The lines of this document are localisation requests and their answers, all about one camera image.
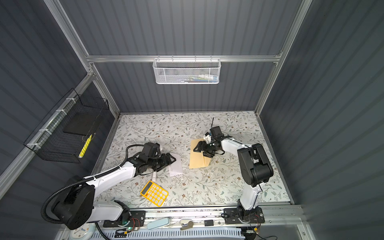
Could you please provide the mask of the manila paper envelope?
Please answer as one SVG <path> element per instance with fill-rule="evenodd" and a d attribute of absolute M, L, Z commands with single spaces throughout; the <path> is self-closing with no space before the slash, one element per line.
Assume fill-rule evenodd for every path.
<path fill-rule="evenodd" d="M 208 167 L 211 162 L 211 158 L 204 157 L 203 153 L 194 152 L 195 147 L 203 139 L 196 139 L 191 141 L 191 151 L 190 151 L 190 169 L 204 168 Z"/>

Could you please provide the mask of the white paper letter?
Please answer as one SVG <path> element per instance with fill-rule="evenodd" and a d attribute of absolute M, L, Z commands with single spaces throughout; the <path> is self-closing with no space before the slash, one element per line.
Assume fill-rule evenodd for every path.
<path fill-rule="evenodd" d="M 181 156 L 171 153 L 171 156 L 176 159 L 174 163 L 169 166 L 170 177 L 175 177 L 183 174 L 183 166 Z"/>

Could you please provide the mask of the white glue stick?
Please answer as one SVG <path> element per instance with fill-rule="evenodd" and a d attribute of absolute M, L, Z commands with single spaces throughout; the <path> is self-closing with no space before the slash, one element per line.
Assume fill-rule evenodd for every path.
<path fill-rule="evenodd" d="M 156 180 L 157 180 L 157 172 L 153 172 L 152 182 L 156 182 Z"/>

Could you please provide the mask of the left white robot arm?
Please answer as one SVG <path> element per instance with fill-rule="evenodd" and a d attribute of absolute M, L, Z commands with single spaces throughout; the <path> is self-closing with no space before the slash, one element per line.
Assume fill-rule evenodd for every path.
<path fill-rule="evenodd" d="M 128 207 L 120 201 L 97 203 L 96 198 L 120 182 L 143 175 L 147 170 L 159 172 L 177 161 L 171 153 L 162 153 L 157 143 L 139 145 L 142 150 L 130 156 L 117 166 L 79 178 L 57 190 L 43 203 L 42 218 L 53 224 L 64 224 L 75 230 L 86 223 L 116 221 Z"/>

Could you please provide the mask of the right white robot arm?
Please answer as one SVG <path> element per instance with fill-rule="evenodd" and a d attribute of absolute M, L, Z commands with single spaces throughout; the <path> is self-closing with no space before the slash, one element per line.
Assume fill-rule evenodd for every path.
<path fill-rule="evenodd" d="M 219 126 L 213 127 L 202 140 L 192 144 L 195 153 L 213 158 L 215 155 L 232 154 L 239 160 L 242 178 L 246 185 L 238 200 L 238 210 L 251 211 L 258 207 L 258 196 L 263 186 L 274 175 L 272 164 L 261 144 L 244 144 L 222 133 Z"/>

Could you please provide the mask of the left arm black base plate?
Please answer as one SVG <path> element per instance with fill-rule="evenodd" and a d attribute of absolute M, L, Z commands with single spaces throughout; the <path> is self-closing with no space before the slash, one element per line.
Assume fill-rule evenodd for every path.
<path fill-rule="evenodd" d="M 104 228 L 117 227 L 143 227 L 146 219 L 146 211 L 130 211 L 123 213 L 116 221 L 104 221 Z"/>

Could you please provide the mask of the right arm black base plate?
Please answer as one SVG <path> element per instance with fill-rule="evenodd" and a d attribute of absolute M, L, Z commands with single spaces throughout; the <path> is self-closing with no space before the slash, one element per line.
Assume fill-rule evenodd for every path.
<path fill-rule="evenodd" d="M 251 210 L 243 210 L 240 207 L 226 208 L 221 213 L 221 217 L 225 220 L 227 225 L 234 224 L 263 224 L 265 223 L 265 217 L 263 210 L 260 207 L 256 207 Z"/>

